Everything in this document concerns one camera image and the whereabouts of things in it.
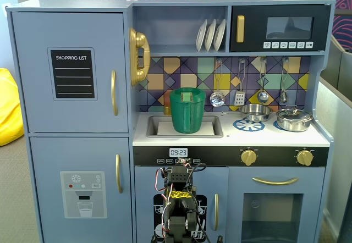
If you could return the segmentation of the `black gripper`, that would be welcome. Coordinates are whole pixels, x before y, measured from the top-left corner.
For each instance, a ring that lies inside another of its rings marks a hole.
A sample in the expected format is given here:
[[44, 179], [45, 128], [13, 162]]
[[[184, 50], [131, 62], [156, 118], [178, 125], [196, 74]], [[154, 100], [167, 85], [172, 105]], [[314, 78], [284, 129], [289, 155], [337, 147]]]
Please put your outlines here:
[[176, 191], [183, 191], [193, 185], [191, 168], [183, 165], [173, 166], [167, 169], [167, 186], [173, 185]]

